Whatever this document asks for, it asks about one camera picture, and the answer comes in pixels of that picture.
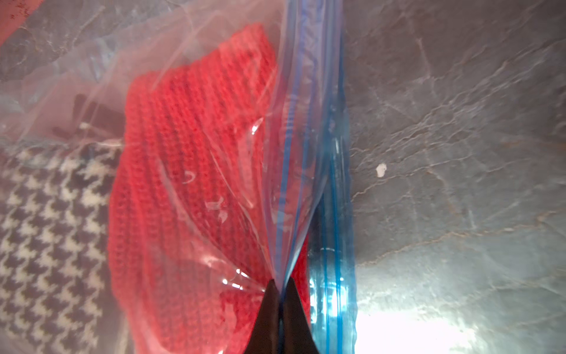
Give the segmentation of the red knitted scarf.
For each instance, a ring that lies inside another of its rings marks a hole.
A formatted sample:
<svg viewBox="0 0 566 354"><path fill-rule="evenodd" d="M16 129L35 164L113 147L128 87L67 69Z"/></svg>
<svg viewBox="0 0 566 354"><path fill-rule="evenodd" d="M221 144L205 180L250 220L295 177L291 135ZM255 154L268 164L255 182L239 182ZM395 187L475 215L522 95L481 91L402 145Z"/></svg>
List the red knitted scarf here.
<svg viewBox="0 0 566 354"><path fill-rule="evenodd" d="M271 112L278 68L255 22L128 90L108 255L138 353L243 353L286 275L310 309L315 153L290 103Z"/></svg>

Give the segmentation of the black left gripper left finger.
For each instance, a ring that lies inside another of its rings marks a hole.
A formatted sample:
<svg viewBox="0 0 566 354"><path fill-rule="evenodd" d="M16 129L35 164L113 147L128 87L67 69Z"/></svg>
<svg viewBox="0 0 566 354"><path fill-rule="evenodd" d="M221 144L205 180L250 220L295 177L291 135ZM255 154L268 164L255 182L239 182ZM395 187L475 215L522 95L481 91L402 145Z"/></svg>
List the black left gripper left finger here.
<svg viewBox="0 0 566 354"><path fill-rule="evenodd" d="M277 354L279 352L279 301L278 288L275 281L270 280L244 354Z"/></svg>

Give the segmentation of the black white houndstooth scarf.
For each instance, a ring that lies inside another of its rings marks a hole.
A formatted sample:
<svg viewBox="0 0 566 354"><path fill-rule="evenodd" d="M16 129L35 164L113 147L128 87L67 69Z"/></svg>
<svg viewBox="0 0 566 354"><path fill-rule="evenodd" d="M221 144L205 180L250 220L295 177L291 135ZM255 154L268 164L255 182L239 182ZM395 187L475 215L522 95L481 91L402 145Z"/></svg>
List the black white houndstooth scarf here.
<svg viewBox="0 0 566 354"><path fill-rule="evenodd" d="M108 208L116 142L1 148L1 351L113 353Z"/></svg>

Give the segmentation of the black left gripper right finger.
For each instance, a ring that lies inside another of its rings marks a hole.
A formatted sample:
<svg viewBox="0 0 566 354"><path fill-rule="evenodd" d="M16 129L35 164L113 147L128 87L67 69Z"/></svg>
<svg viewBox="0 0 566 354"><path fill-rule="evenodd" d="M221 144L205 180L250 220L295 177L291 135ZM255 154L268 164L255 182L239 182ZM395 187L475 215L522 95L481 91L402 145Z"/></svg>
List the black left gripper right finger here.
<svg viewBox="0 0 566 354"><path fill-rule="evenodd" d="M319 354L293 279L287 282L281 301L281 353Z"/></svg>

